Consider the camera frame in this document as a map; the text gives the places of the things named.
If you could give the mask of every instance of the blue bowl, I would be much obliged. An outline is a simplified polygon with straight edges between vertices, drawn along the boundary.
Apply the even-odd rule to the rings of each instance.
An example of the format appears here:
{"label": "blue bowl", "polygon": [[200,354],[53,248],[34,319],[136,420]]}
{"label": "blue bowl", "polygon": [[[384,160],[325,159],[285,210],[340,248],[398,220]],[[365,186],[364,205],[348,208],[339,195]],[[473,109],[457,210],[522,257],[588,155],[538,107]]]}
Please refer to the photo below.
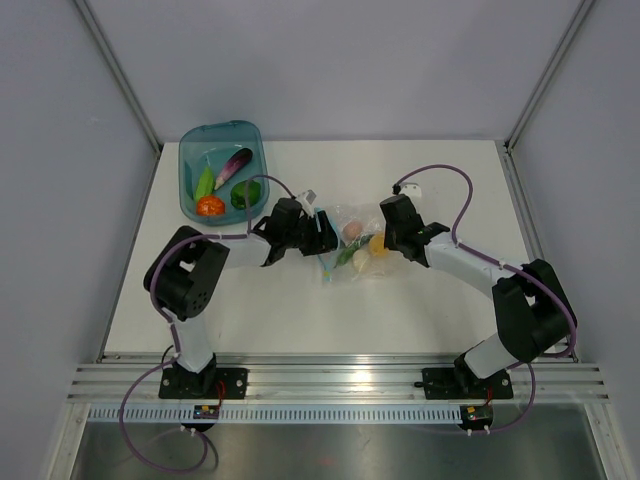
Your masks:
{"label": "blue bowl", "polygon": [[[214,178],[217,178],[227,160],[241,148],[251,149],[253,158],[222,187],[212,193],[225,203],[225,213],[210,217],[197,215],[193,196],[205,167],[211,168]],[[190,130],[180,140],[178,172],[180,208],[191,220],[209,226],[246,222],[246,211],[237,210],[231,205],[231,189],[238,182],[248,180],[253,175],[267,173],[260,130],[250,122],[237,120],[217,125],[204,125]],[[262,213],[269,199],[269,182],[264,178],[256,178],[255,181],[260,183],[261,188],[258,203],[251,207],[252,218]]]}

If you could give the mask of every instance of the purple eggplant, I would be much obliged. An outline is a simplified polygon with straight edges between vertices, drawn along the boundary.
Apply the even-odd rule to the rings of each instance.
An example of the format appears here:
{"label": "purple eggplant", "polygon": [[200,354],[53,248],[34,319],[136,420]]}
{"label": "purple eggplant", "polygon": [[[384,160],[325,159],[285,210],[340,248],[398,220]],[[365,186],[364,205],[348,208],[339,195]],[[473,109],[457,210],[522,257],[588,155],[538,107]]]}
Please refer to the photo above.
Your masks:
{"label": "purple eggplant", "polygon": [[232,176],[234,176],[242,167],[247,165],[253,158],[253,152],[248,148],[241,148],[233,156],[227,160],[224,164],[218,178],[216,178],[216,184],[213,187],[214,190],[219,189],[225,184]]}

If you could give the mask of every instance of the gray floor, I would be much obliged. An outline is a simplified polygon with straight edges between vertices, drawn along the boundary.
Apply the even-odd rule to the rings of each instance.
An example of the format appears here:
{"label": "gray floor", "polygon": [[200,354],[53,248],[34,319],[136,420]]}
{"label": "gray floor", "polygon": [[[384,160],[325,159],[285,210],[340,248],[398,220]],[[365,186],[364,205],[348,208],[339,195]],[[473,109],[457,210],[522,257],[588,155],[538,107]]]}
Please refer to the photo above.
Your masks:
{"label": "gray floor", "polygon": [[[496,423],[515,414],[497,411]],[[200,442],[166,436],[173,425],[130,424],[150,459],[179,468],[195,463]],[[579,407],[535,406],[525,423],[489,437],[452,434],[451,426],[216,425],[216,446],[190,479],[604,479],[586,417]],[[115,423],[87,425],[74,479],[164,479],[129,456]]]}

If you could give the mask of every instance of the yellow fruit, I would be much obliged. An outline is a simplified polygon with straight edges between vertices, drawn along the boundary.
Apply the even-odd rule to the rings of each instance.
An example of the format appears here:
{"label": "yellow fruit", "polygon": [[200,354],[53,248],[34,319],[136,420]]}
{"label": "yellow fruit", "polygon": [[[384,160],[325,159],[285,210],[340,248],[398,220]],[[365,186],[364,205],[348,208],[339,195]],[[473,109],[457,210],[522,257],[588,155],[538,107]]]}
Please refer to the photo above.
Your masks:
{"label": "yellow fruit", "polygon": [[369,241],[369,252],[374,257],[384,257],[389,253],[389,249],[384,248],[384,233],[376,233]]}

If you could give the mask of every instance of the white tabletop surface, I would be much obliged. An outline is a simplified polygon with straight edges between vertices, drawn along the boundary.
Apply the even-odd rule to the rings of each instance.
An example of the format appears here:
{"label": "white tabletop surface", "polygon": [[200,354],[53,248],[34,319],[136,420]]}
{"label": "white tabletop surface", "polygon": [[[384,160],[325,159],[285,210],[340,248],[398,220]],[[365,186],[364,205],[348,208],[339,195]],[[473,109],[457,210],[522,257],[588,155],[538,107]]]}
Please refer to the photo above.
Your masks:
{"label": "white tabletop surface", "polygon": [[[432,163],[458,166],[475,187],[461,238],[500,257],[527,258],[491,141],[266,142],[264,149],[269,173],[294,193],[313,189],[317,206],[379,203],[410,170]],[[182,214],[177,158],[178,144],[166,144],[106,352],[160,352],[171,344],[142,279],[179,226],[245,229],[213,230]],[[425,172],[416,180],[425,223],[451,226],[466,195],[464,180],[449,171]],[[273,185],[265,214],[281,196]],[[210,342],[217,353],[459,353],[495,333],[493,305],[482,294],[443,272],[417,264],[408,270],[401,277],[327,285],[316,258],[296,251],[268,268],[227,270],[205,310]]]}

